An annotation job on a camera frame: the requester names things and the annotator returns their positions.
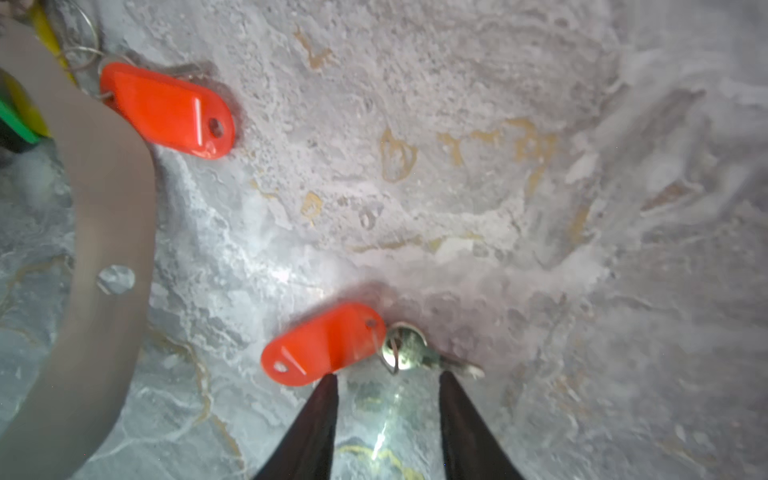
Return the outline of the red key tag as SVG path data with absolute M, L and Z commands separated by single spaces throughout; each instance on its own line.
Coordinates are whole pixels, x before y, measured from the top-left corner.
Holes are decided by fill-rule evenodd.
M 226 102 L 212 90 L 121 62 L 100 73 L 105 103 L 145 140 L 206 160 L 227 155 L 236 128 Z
M 485 376 L 480 366 L 439 351 L 417 326 L 387 325 L 374 309 L 357 302 L 341 303 L 273 339 L 260 362 L 273 381 L 298 387 L 374 356 L 393 375 L 431 369 Z

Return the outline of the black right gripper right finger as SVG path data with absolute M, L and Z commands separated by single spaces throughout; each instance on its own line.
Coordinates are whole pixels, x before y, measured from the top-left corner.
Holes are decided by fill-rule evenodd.
M 505 454 L 456 376 L 439 377 L 441 443 L 445 476 L 451 479 L 524 477 Z

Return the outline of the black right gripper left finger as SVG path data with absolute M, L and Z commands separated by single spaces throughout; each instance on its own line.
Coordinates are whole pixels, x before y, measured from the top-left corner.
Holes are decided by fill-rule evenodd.
M 253 479 L 329 479 L 338 404 L 337 376 L 326 374 Z

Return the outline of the green key tag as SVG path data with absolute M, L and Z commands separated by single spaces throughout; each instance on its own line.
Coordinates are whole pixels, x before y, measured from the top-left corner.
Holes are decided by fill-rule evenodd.
M 33 132 L 22 120 L 16 110 L 1 101 L 1 131 L 11 134 L 19 141 L 34 145 L 39 142 L 39 136 Z

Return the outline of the yellow key tag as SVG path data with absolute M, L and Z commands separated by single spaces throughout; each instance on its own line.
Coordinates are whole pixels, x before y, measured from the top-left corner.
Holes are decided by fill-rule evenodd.
M 52 136 L 45 103 L 74 79 L 68 67 L 42 1 L 1 3 L 1 75 L 12 79 L 13 106 L 35 136 Z

